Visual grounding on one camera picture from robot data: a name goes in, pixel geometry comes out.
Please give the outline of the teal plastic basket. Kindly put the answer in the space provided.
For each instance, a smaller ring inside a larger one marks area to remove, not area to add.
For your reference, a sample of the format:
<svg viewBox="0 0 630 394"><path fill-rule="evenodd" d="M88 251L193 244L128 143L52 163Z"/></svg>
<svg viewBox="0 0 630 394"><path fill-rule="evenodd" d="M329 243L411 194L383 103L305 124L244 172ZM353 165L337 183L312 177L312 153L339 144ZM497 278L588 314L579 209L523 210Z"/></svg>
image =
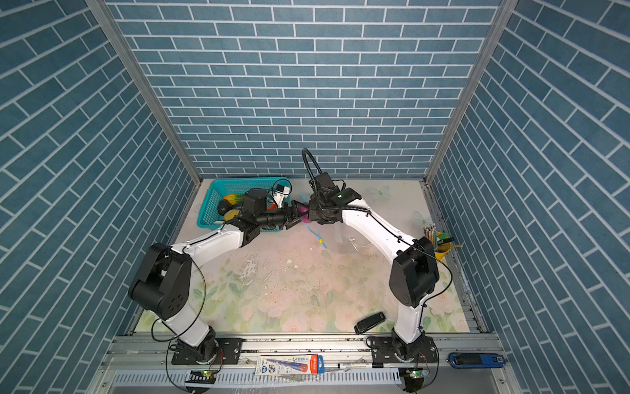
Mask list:
<svg viewBox="0 0 630 394"><path fill-rule="evenodd" d="M269 195L285 187L285 201L290 200L292 184L285 177L229 178L215 180L204 197L197 225L199 228L216 230L225 222L223 213L238 209L244 193L250 189L264 189Z"/></svg>

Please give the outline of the clear zip top bag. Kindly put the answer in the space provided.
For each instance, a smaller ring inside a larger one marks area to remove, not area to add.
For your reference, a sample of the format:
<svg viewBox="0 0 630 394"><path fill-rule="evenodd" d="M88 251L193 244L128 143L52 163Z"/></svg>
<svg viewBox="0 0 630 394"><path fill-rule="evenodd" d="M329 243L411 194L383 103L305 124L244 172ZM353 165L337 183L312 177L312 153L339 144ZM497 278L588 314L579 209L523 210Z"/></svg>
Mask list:
<svg viewBox="0 0 630 394"><path fill-rule="evenodd" d="M308 230L318 242L331 253L363 254L378 251L390 257L390 236L370 215L351 214L342 222L333 224L307 224Z"/></svg>

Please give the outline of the purple toy onion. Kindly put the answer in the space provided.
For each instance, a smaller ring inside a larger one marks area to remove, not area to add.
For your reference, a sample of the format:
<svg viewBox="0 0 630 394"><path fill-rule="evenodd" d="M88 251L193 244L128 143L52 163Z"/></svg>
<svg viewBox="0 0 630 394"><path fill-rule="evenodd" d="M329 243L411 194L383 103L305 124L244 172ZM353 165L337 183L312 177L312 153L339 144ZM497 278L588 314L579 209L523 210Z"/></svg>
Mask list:
<svg viewBox="0 0 630 394"><path fill-rule="evenodd" d="M299 211L300 211L300 220L303 223L311 223L311 220L309 219L309 216L308 216L308 210L304 210L303 208L300 208Z"/></svg>

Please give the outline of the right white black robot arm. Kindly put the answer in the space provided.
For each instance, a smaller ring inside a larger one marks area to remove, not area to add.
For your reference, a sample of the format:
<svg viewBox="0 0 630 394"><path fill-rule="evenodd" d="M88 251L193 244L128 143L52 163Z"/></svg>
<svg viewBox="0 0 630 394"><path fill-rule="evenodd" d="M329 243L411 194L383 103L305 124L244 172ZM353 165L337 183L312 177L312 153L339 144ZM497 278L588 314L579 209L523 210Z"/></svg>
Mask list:
<svg viewBox="0 0 630 394"><path fill-rule="evenodd" d="M375 213L355 190L338 187L321 173L308 181L313 189L308 203L308 220L321 225L343 223L353 228L385 256L390 263L389 288L398 300L392 330L395 354L408 361L421 352L426 341L422 327L424 309L435 295L440 281L432 242L414 238Z"/></svg>

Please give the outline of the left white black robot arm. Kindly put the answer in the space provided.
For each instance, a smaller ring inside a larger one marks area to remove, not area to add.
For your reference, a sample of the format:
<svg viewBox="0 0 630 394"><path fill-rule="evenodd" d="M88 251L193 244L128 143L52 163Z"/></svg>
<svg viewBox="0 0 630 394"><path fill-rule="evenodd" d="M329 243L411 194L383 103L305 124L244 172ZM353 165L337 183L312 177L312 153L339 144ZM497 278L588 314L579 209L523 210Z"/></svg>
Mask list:
<svg viewBox="0 0 630 394"><path fill-rule="evenodd" d="M195 364L215 361L218 343L201 318L203 306L195 308L190 300L193 272L201 274L204 264L247 246L263 229L292 228L308 213L308 205L299 201L271 208L268 200L264 189L248 190L236 205L238 213L217 230L172 246L153 244L131 281L131 300L153 312L172 333L170 343L183 346Z"/></svg>

